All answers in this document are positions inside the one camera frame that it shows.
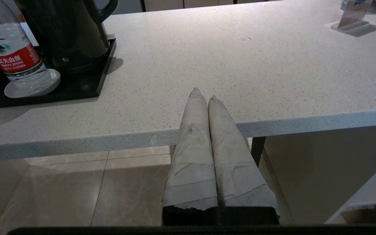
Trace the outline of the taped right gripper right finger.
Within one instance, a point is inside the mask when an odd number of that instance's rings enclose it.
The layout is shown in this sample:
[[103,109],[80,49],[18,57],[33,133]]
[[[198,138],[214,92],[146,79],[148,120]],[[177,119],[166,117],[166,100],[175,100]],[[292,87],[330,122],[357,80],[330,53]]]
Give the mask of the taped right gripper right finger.
[[214,95],[208,112],[219,202],[225,207],[271,207],[280,219],[276,196],[225,104]]

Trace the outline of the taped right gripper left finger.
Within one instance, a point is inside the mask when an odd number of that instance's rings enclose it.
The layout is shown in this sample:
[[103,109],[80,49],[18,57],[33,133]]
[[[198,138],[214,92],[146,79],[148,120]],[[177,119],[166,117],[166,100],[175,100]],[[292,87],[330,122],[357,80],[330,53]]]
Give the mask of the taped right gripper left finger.
[[182,115],[162,203],[164,226],[201,226],[205,214],[218,207],[207,103],[198,88]]

